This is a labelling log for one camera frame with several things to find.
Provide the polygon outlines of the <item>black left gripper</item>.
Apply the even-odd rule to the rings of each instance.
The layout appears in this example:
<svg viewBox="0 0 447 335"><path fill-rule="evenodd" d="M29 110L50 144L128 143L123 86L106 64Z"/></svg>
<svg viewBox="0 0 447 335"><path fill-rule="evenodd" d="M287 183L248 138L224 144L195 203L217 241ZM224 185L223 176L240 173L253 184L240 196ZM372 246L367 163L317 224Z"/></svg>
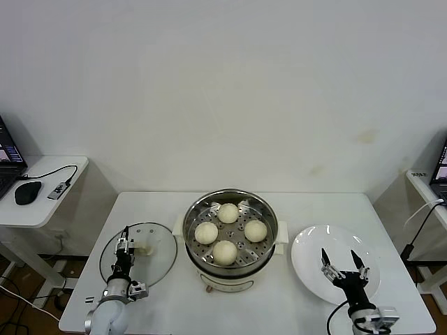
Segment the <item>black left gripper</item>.
<svg viewBox="0 0 447 335"><path fill-rule="evenodd" d="M129 226L126 226L121 233L120 239L115 246L115 255L117 260L112 266L111 279L122 278L130 279L130 271L134 263L135 242L129 240Z"/></svg>

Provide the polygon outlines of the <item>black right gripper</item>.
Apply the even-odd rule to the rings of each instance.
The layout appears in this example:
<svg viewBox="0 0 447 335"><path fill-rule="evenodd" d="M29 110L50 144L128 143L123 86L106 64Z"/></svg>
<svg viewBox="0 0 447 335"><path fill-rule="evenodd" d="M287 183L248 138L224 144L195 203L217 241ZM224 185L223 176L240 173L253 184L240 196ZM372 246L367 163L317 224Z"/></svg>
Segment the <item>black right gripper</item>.
<svg viewBox="0 0 447 335"><path fill-rule="evenodd" d="M332 284L341 289L350 307L367 307L370 305L365 286L367 285L367 274L369 267L366 267L357 253L351 250L354 265L358 272L355 271L339 271L331 265L328 254L325 249L321 249L321 262L324 276L327 279L334 279Z"/></svg>

